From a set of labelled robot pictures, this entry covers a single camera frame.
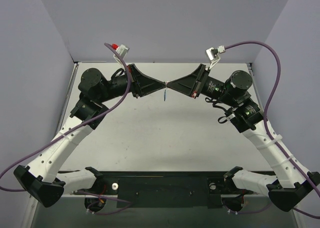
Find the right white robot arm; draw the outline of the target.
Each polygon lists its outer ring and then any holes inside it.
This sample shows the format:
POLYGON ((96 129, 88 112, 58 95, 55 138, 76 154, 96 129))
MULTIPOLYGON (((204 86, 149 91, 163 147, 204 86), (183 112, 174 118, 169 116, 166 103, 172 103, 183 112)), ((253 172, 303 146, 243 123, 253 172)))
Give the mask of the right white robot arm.
POLYGON ((320 174, 301 165, 275 134, 259 105, 251 99, 248 89, 253 84, 249 73, 234 71, 221 82, 209 76, 201 64, 191 74, 170 81, 167 87, 192 98, 200 94, 206 101, 229 106, 225 118, 261 153, 274 172, 262 175, 236 166, 224 175, 223 186, 228 192, 249 190, 263 194, 282 211, 290 211, 320 183, 320 174))

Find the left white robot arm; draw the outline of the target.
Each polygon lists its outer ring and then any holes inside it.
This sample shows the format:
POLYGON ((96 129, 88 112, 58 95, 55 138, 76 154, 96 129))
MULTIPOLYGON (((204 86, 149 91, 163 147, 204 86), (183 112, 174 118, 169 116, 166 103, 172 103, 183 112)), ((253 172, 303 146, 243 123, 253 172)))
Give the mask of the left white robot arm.
POLYGON ((127 68, 118 69, 110 80, 96 68, 85 70, 78 85, 79 100, 53 143, 28 165, 15 168, 13 173, 20 185, 44 207, 54 205, 67 193, 87 189, 96 194, 103 189, 103 175, 92 167, 68 173, 60 173, 60 168, 102 122, 110 110, 104 102, 127 93, 143 97, 166 86, 165 82, 143 74, 134 64, 127 68))

